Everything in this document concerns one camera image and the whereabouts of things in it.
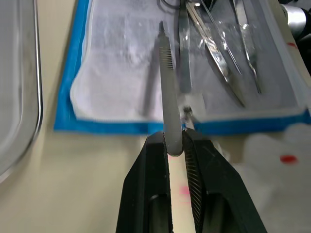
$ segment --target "instrument tip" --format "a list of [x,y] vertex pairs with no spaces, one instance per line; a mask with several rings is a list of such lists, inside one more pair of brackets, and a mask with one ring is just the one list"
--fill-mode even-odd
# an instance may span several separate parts
[[256,89],[257,89],[257,92],[259,94],[262,94],[262,89],[261,89],[261,85],[260,85],[260,81],[259,81],[259,78],[257,76],[257,72],[256,72],[256,69],[254,68],[253,65],[250,65],[252,71],[253,71],[253,75],[254,75],[254,79],[255,79],[255,84],[256,84]]
[[229,86],[229,90],[231,91],[231,94],[233,95],[235,100],[239,103],[239,105],[242,108],[245,108],[246,107],[245,103],[244,103],[244,101],[242,99],[242,96],[240,96],[240,90],[237,87],[235,87],[235,86],[233,86],[231,84],[229,84],[228,86]]
[[160,32],[160,33],[165,33],[163,21],[160,22],[160,29],[159,29],[159,32]]
[[184,115],[185,115],[186,127],[194,130],[194,124],[192,121],[193,115],[192,115],[192,109],[190,106],[184,107]]

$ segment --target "beige table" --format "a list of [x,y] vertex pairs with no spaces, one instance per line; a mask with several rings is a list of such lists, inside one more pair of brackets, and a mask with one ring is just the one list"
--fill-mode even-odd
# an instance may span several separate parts
[[[0,185],[1,233],[113,233],[123,180],[144,142],[144,137],[53,132],[74,5],[75,0],[38,0],[44,119],[33,148]],[[237,160],[244,139],[218,138]],[[172,195],[178,195],[184,164],[170,163]],[[189,204],[177,200],[173,206],[175,232],[191,232],[191,221],[183,220],[191,217],[183,213]]]

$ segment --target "metal instrument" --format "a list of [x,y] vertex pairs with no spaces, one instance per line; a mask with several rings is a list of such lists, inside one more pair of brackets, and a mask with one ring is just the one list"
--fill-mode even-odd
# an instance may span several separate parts
[[240,67],[239,67],[239,65],[238,65],[238,63],[237,63],[237,61],[235,60],[235,57],[233,56],[233,54],[232,54],[232,52],[231,52],[231,49],[229,48],[229,46],[228,46],[228,44],[227,44],[227,42],[226,42],[226,40],[225,40],[225,37],[224,37],[223,34],[220,32],[220,30],[219,30],[219,28],[218,28],[218,26],[217,26],[217,24],[216,24],[216,22],[215,22],[215,20],[214,20],[214,18],[213,18],[213,16],[212,16],[212,14],[210,13],[210,11],[208,10],[208,8],[206,7],[206,5],[205,5],[205,3],[204,3],[203,0],[201,0],[201,4],[202,4],[204,10],[206,11],[208,17],[210,18],[210,20],[211,20],[212,23],[214,24],[214,26],[215,26],[215,28],[216,28],[218,34],[220,35],[220,37],[221,37],[221,39],[222,39],[222,44],[223,44],[224,50],[228,52],[228,54],[229,54],[231,60],[233,61],[233,64],[234,64],[235,68],[237,69],[237,71],[239,72],[239,74],[242,75],[241,69],[240,69]]
[[160,23],[158,41],[164,134],[167,151],[170,155],[180,155],[182,153],[183,146],[182,128],[180,123],[179,108],[177,104],[177,94],[174,91],[176,87],[176,76],[173,69],[170,40],[165,34],[163,22]]
[[190,75],[190,38],[188,32],[190,30],[190,22],[186,9],[186,1],[180,0],[178,30],[180,44],[180,91],[183,94],[188,94],[192,90],[192,82]]
[[262,93],[261,86],[257,75],[257,52],[255,44],[252,38],[252,34],[249,28],[247,15],[245,12],[245,6],[243,0],[233,0],[236,17],[240,26],[242,35],[242,42],[244,46],[244,52],[248,61],[248,65],[253,72],[253,77],[256,83],[258,93]]
[[204,22],[198,15],[195,10],[196,3],[187,2],[186,7],[187,11],[194,22],[195,27],[199,31],[205,46],[207,47],[208,51],[210,52],[213,60],[216,63],[218,70],[222,74],[222,82],[225,84],[227,89],[231,92],[237,102],[244,107],[244,102],[240,97],[239,89],[234,85],[234,77],[233,74],[230,72],[227,62],[225,61],[223,55],[219,51],[214,39],[211,36],[210,30],[205,26]]

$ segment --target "red mark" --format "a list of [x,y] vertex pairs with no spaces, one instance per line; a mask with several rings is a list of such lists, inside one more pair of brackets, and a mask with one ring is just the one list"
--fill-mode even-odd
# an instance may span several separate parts
[[187,186],[180,187],[180,194],[187,197],[190,196],[189,187]]
[[287,44],[288,44],[289,46],[294,47],[295,49],[298,49],[297,45],[296,45],[295,43],[293,43],[293,42],[288,42]]
[[294,155],[282,155],[280,156],[280,161],[288,165],[293,165],[293,164],[298,163],[298,159]]

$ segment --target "stainless steel tray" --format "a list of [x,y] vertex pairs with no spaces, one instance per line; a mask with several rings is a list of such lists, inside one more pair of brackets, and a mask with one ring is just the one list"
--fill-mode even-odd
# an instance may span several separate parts
[[42,121],[36,0],[0,0],[0,182]]

